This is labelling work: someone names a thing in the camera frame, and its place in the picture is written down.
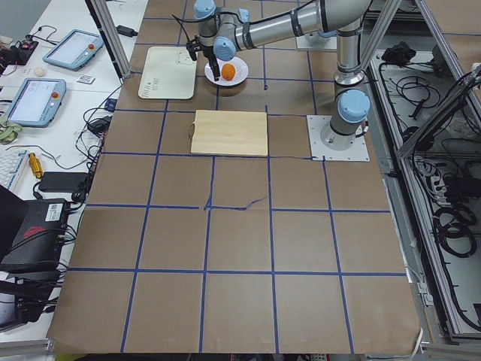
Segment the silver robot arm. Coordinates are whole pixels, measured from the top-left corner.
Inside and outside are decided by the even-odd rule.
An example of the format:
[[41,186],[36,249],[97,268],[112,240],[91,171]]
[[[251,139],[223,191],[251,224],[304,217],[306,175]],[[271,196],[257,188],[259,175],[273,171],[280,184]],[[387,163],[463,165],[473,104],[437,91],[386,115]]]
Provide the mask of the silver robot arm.
[[243,8],[226,8],[214,1],[196,1],[198,34],[188,39],[186,49],[192,60],[203,53],[215,80],[218,61],[229,61],[243,50],[297,38],[312,32],[336,32],[337,70],[335,95],[355,89],[364,80],[361,62],[362,17],[369,1],[309,1],[297,8],[252,21]]

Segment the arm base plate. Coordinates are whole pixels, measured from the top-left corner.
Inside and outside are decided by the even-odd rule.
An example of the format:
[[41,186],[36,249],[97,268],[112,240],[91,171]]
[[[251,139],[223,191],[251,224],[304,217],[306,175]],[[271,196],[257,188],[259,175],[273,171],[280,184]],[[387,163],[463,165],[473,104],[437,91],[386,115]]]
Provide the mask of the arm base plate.
[[296,47],[304,51],[337,51],[337,32],[311,32],[296,38]]
[[353,135],[339,135],[331,129],[331,116],[307,115],[312,160],[369,162],[365,136],[359,126]]

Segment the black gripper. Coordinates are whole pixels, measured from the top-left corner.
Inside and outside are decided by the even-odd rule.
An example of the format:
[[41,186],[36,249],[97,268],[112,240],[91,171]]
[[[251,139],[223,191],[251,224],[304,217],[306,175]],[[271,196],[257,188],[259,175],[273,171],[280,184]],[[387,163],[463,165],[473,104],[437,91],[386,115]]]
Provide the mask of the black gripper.
[[199,40],[199,43],[200,43],[200,48],[203,56],[209,62],[210,70],[212,71],[212,74],[213,74],[213,79],[215,81],[218,81],[220,77],[220,68],[217,62],[217,58],[213,51],[213,46],[205,44],[202,39]]

